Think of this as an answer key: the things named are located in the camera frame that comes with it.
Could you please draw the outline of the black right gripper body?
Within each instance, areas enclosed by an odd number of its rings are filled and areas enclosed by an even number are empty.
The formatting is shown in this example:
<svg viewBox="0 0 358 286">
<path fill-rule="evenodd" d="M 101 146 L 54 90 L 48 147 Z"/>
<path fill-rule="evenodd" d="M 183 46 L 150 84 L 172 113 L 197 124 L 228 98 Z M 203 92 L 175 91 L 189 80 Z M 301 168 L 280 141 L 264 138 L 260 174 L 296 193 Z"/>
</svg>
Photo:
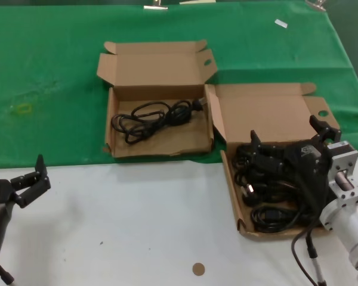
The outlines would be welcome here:
<svg viewBox="0 0 358 286">
<path fill-rule="evenodd" d="M 283 174 L 300 188 L 307 204 L 320 215 L 328 192 L 326 144 L 319 139 L 292 142 L 283 153 Z"/>
</svg>

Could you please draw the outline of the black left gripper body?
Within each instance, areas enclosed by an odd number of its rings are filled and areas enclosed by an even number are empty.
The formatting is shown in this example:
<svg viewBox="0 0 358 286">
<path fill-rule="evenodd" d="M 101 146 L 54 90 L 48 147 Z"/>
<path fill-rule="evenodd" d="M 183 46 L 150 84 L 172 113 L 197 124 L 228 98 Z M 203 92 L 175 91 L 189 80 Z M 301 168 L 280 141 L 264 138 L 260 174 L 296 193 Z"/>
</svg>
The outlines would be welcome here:
<svg viewBox="0 0 358 286">
<path fill-rule="evenodd" d="M 0 179 L 0 204 L 17 203 L 17 194 L 11 182 Z"/>
</svg>

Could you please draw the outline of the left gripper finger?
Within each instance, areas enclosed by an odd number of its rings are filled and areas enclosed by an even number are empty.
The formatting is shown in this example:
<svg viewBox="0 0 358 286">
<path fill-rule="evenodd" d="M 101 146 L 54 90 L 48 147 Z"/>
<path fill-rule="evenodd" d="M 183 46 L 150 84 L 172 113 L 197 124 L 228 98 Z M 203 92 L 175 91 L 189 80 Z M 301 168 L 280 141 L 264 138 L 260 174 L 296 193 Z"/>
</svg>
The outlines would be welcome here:
<svg viewBox="0 0 358 286">
<path fill-rule="evenodd" d="M 22 209 L 46 193 L 51 188 L 51 182 L 43 155 L 38 155 L 34 172 L 11 179 L 10 182 L 14 202 Z"/>
</svg>

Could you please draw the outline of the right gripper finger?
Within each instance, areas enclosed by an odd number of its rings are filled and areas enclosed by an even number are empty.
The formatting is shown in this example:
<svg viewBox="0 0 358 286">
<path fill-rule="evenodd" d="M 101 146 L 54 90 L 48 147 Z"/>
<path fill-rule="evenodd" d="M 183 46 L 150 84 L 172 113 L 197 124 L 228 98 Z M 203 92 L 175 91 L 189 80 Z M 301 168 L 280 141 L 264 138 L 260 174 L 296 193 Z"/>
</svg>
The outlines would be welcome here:
<svg viewBox="0 0 358 286">
<path fill-rule="evenodd" d="M 327 146 L 328 142 L 337 143 L 341 139 L 341 130 L 333 128 L 328 122 L 317 119 L 312 115 L 309 119 L 309 124 L 316 132 L 308 142 L 314 147 Z"/>
<path fill-rule="evenodd" d="M 251 136 L 251 163 L 262 171 L 283 176 L 286 174 L 284 164 L 285 147 L 263 144 L 254 130 Z"/>
</svg>

